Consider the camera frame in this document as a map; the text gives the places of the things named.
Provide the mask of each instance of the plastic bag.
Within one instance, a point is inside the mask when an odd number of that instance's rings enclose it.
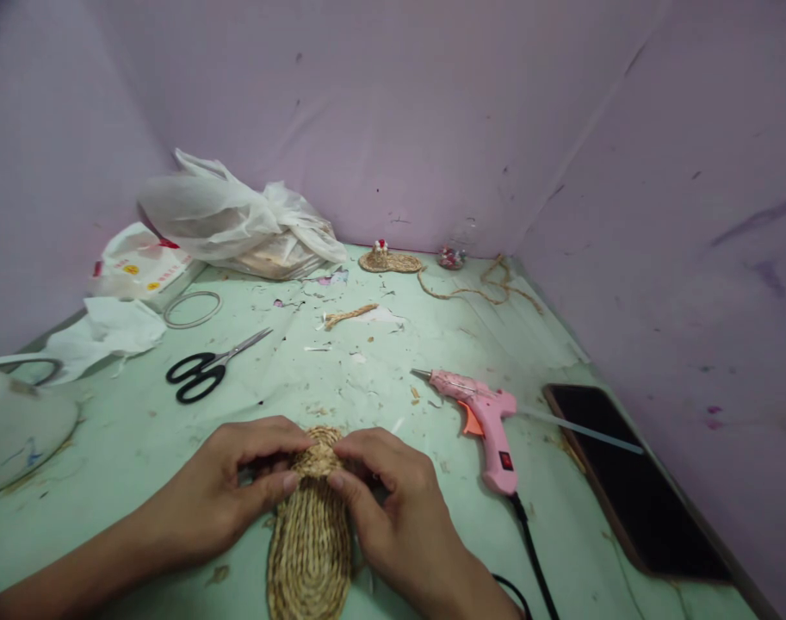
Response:
[[[347,260],[330,222],[283,182],[261,194],[219,161],[180,149],[175,159],[183,173],[149,179],[138,200],[154,226],[193,257],[273,280]]]
[[[205,266],[135,222],[118,232],[102,251],[89,283],[89,294],[141,300],[161,313]]]

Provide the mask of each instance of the glass jar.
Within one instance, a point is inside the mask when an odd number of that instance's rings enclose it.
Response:
[[[467,218],[460,221],[453,227],[447,243],[438,252],[438,263],[444,269],[461,269],[478,240],[479,230],[476,228],[476,219]]]

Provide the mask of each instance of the scissor blade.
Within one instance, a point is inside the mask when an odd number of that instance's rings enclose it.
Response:
[[[252,336],[250,338],[247,338],[241,344],[239,344],[234,349],[229,351],[229,357],[240,353],[244,349],[249,349],[249,347],[251,347],[254,343],[256,343],[256,342],[258,342],[260,340],[263,340],[264,338],[269,336],[270,333],[272,333],[272,328],[271,327],[267,327],[265,330],[261,330],[260,332],[258,332],[254,336]]]

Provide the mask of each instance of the crumpled paper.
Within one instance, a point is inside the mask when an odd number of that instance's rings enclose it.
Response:
[[[42,351],[64,364],[57,377],[46,385],[74,381],[106,356],[126,358],[148,351],[160,344],[166,332],[163,319],[142,301],[91,297],[84,303],[88,313],[71,327],[53,334]]]

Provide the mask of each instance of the pink glue gun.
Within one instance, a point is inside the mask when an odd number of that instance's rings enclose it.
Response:
[[[481,381],[446,370],[412,369],[412,373],[428,379],[439,393],[458,400],[467,411],[464,433],[478,435],[485,444],[485,472],[481,479],[487,488],[502,495],[515,493],[518,477],[502,418],[516,413],[516,396],[502,390],[493,392]]]

